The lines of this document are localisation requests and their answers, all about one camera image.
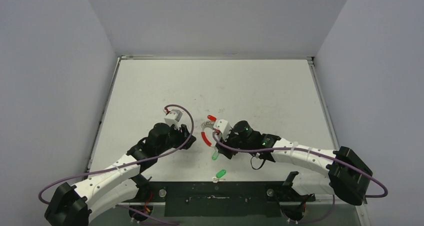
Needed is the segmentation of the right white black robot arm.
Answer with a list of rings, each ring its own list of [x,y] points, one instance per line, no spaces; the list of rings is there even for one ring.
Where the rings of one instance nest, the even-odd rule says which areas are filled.
[[[366,199],[373,172],[349,147],[333,150],[305,146],[278,135],[260,133],[246,120],[230,126],[228,121],[219,119],[212,130],[215,148],[228,159],[237,153],[248,153],[263,161],[309,170],[295,171],[286,179],[282,193],[290,201],[311,194],[335,195],[350,205],[360,206]]]

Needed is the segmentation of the silver keyring with red grip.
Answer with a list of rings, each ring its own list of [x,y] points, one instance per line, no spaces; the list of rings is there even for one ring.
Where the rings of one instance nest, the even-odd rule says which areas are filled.
[[[215,130],[213,129],[213,125],[214,125],[215,121],[211,121],[206,117],[206,121],[201,123],[201,138],[203,140],[203,142],[210,148],[214,148],[212,141],[210,140],[209,134],[208,134],[208,130],[211,130],[212,132],[214,132]]]

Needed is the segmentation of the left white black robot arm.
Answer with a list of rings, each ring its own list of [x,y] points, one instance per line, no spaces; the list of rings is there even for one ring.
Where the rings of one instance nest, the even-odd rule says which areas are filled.
[[[59,185],[44,213],[52,226],[87,226],[115,205],[149,196],[149,181],[142,172],[170,150],[187,150],[196,141],[187,126],[156,123],[148,136],[132,146],[112,165],[73,185]]]

